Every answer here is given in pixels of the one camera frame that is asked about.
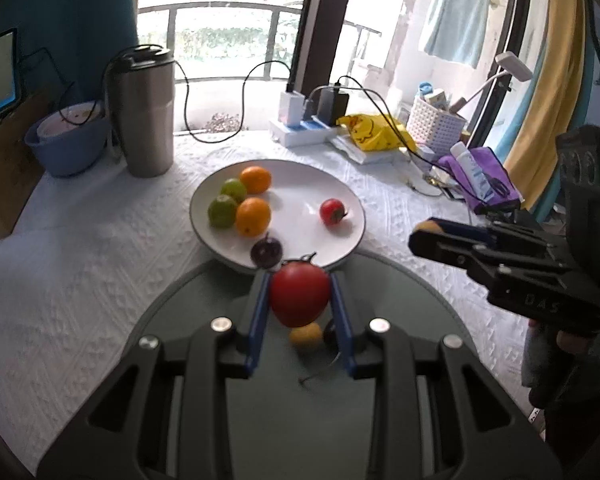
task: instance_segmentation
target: white tablecloth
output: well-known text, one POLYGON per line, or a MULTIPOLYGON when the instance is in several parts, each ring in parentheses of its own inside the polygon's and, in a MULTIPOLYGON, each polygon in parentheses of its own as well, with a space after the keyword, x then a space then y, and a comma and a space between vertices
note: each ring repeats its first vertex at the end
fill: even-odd
POLYGON ((464 205, 412 191, 397 166, 357 166, 326 145, 289 151, 264 133, 216 145, 176 137, 175 151, 173 167, 149 180, 108 158, 73 178, 46 174, 13 234, 0 240, 0 434, 30 470, 116 363, 150 303, 210 258, 189 223, 196 186, 250 158, 304 162, 351 187, 366 210, 363 246, 435 286, 464 320, 482 362, 528 408, 520 387, 526 320, 487 304, 464 272, 407 247, 412 227, 429 216, 466 222, 464 205))

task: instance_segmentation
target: white plate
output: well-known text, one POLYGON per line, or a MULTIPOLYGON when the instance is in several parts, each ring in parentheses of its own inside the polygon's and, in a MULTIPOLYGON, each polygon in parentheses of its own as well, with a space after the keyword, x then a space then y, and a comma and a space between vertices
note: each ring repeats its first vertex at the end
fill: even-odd
POLYGON ((271 207, 269 235, 282 243, 283 260, 317 254, 314 264, 328 269, 342 261, 358 246, 365 232, 365 211, 360 199, 334 176, 311 166, 289 160, 248 160, 222 168, 208 176, 193 193, 189 216, 193 230, 219 260, 241 272, 254 272, 250 251, 264 235, 246 238, 235 227, 217 229, 209 225, 206 214, 228 178, 237 178, 248 166, 261 166, 271 172, 269 190, 259 197, 271 207), (320 220, 320 204, 337 198, 347 209, 338 225, 327 228, 320 220))

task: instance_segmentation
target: yellow plastic bag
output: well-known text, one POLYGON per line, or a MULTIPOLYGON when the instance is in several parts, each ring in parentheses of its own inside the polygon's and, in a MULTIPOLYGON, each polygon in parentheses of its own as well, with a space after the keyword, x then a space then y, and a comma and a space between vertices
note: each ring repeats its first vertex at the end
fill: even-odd
MULTIPOLYGON (((394 120, 394 122, 404 140, 407 141, 409 149, 415 152, 416 143, 406 128, 398 121, 394 120)), ((336 124, 344 124, 347 127, 351 139, 363 152, 394 150, 402 146, 400 139, 382 115, 347 115, 339 118, 336 124)))

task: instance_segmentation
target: balcony railing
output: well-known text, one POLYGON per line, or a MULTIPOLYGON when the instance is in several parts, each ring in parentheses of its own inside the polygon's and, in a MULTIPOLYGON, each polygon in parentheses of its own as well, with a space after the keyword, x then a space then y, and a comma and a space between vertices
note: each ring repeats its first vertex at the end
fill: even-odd
MULTIPOLYGON (((266 44, 266 52, 263 60, 273 60, 275 46, 276 46, 276 35, 278 33, 278 23, 280 22, 280 15, 284 12, 288 12, 289 14, 297 14, 299 15, 301 9, 295 9, 293 7, 284 7, 284 6, 276 6, 269 4, 257 4, 257 3, 249 3, 249 2, 187 2, 180 4, 166 4, 152 7, 143 7, 138 10, 139 14, 146 14, 148 12, 159 12, 168 10, 169 17, 166 25, 166 46, 170 48, 174 52, 176 52, 176 17, 178 11, 180 9, 192 9, 192 8, 219 8, 219 9, 231 9, 231 8, 239 8, 239 9, 259 9, 259 10, 269 10, 271 12, 270 21, 269 21, 269 34, 267 37, 266 44)), ((377 35, 378 37, 382 36, 382 33, 378 30, 374 30, 371 27, 365 27, 365 25, 360 25, 359 23, 352 23, 347 20, 344 21, 344 25, 353 27, 356 29, 357 40, 351 50, 349 65, 347 69, 347 75, 351 75, 351 71, 354 66, 354 62, 357 57, 360 59, 365 59, 366 48, 369 42, 369 39, 372 34, 377 35)), ((189 81, 214 81, 214 80, 231 80, 231 79, 243 79, 244 75, 235 75, 235 76, 212 76, 212 77, 189 77, 189 81)), ((271 63, 264 65, 264 72, 262 76, 252 76, 252 79, 255 80, 285 80, 285 78, 277 78, 271 76, 271 63)), ((176 79, 176 82, 183 82, 184 79, 176 79)))

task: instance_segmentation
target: cardboard box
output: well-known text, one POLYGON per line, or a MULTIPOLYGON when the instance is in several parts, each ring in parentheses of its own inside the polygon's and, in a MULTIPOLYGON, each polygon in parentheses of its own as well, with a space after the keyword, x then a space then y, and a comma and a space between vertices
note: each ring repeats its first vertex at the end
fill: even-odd
POLYGON ((46 95, 34 94, 0 123, 0 238, 11 234, 45 172, 24 143, 24 134, 48 111, 46 95))

